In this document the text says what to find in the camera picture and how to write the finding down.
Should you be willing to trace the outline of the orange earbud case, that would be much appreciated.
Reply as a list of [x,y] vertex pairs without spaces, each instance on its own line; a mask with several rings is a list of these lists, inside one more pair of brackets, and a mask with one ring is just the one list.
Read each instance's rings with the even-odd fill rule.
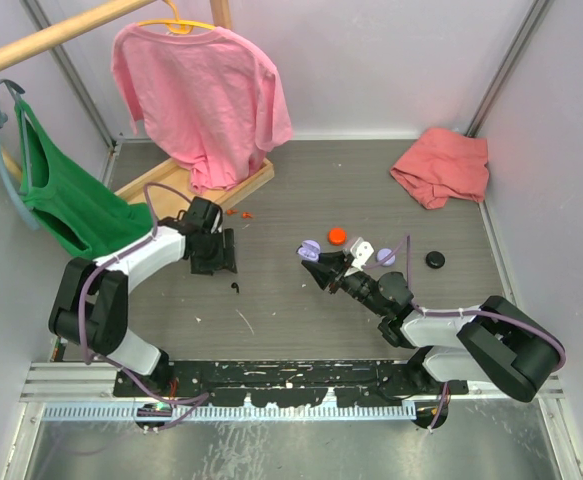
[[329,230],[327,239],[330,244],[335,246],[344,245],[347,241],[347,233],[343,228],[334,227]]

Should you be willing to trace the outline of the lilac earbud charging case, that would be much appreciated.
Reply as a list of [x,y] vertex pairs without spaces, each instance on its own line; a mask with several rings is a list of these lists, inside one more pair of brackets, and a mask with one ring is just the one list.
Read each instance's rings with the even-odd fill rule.
[[396,261],[396,256],[389,248],[380,249],[376,254],[376,261],[380,266],[389,267]]

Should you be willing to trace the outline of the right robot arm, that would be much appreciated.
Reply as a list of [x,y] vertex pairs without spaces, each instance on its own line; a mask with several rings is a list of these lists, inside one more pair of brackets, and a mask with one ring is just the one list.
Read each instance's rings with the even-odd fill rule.
[[301,264],[320,289],[343,291],[378,316],[391,346],[414,350],[409,379],[420,393],[451,381],[490,382],[528,403],[566,363],[562,343],[501,296],[467,309],[428,309],[416,304],[402,273],[373,278],[353,261],[351,254],[332,252]]

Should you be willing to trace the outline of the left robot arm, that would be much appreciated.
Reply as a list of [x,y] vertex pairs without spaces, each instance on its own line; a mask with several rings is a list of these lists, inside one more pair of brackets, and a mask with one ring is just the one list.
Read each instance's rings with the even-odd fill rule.
[[96,260],[76,257],[65,267],[50,314],[52,334],[136,373],[149,396],[171,384],[169,357],[129,327],[129,295],[162,268],[187,260],[193,275],[237,271],[234,231],[223,227],[216,203],[195,197],[123,249]]

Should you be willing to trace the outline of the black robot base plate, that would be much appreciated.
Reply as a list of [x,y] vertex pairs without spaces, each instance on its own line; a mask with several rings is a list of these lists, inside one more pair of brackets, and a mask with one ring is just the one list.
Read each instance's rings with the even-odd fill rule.
[[437,397],[443,384],[413,362],[394,360],[176,361],[166,380],[143,381],[152,392],[178,398],[209,395],[213,406],[280,408],[322,404],[329,393],[336,405],[400,406],[417,396]]

